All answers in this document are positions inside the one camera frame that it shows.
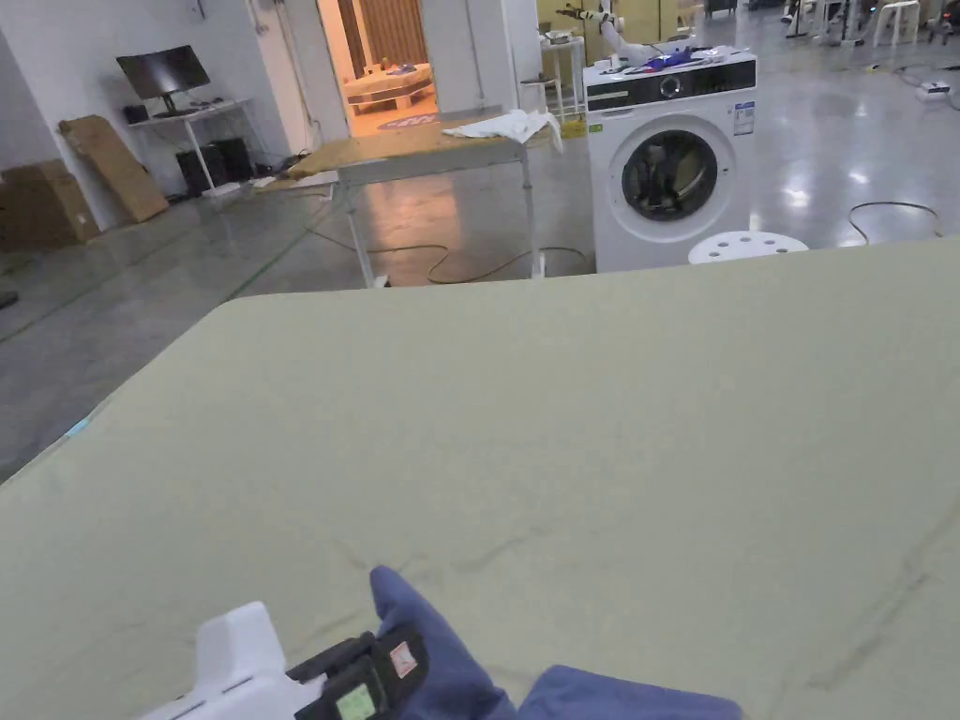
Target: wrinkled fabric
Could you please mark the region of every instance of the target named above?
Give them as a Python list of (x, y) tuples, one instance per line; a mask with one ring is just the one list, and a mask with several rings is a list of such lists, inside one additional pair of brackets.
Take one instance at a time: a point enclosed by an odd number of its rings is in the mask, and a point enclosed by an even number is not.
[(511, 110), (506, 115), (493, 117), (490, 120), (481, 120), (479, 123), (444, 130), (444, 134), (456, 137), (509, 137), (511, 140), (525, 145), (527, 140), (547, 125), (550, 126), (550, 136), (553, 139), (554, 148), (558, 153), (562, 153), (564, 151), (564, 141), (560, 137), (560, 123), (549, 112)]
[(401, 710), (401, 720), (516, 720), (507, 693), (496, 687), (464, 643), (406, 580), (388, 567), (370, 575), (380, 636), (413, 623), (426, 645), (430, 670)]

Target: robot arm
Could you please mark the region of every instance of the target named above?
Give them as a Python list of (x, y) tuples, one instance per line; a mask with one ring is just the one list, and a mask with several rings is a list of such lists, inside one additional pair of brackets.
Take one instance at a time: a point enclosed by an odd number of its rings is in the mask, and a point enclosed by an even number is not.
[(662, 55), (662, 52), (653, 45), (638, 45), (623, 39), (620, 34), (623, 18), (618, 18), (613, 14), (611, 0), (600, 0), (600, 12), (577, 10), (567, 3), (566, 9), (557, 10), (557, 13), (567, 17), (575, 17), (578, 20), (599, 20), (600, 34), (607, 41), (607, 44), (613, 48), (613, 51), (620, 58), (626, 58), (627, 64), (632, 67), (640, 67), (653, 58)]

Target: monitor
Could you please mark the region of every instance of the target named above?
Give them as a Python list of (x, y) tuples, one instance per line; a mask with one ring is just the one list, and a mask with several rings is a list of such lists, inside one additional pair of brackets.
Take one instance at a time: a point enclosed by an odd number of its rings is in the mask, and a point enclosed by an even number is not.
[(144, 100), (163, 98), (166, 116), (183, 114), (177, 110), (171, 95), (210, 83), (204, 66), (189, 45), (150, 55), (117, 58), (136, 94)]

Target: washing machine label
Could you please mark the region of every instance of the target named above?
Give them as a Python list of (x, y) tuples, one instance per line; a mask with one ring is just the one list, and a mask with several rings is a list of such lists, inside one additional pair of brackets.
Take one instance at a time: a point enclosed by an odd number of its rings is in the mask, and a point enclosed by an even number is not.
[(754, 134), (754, 103), (737, 103), (733, 113), (733, 134)]

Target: blue cloth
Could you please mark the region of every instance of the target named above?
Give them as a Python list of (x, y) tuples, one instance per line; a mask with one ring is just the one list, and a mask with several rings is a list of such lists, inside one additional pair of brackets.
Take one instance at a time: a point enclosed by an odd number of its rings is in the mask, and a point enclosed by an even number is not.
[(430, 669), (400, 720), (741, 720), (730, 700), (628, 683), (557, 665), (534, 684), (519, 713), (441, 615), (388, 567), (370, 575), (380, 635), (413, 623)]
[(520, 706), (520, 720), (740, 720), (730, 700), (628, 683), (556, 665)]
[(507, 693), (493, 685), (446, 620), (406, 580), (378, 567), (370, 574), (370, 587), (382, 621), (379, 634), (409, 622), (426, 644), (430, 669), (401, 720), (516, 720)]

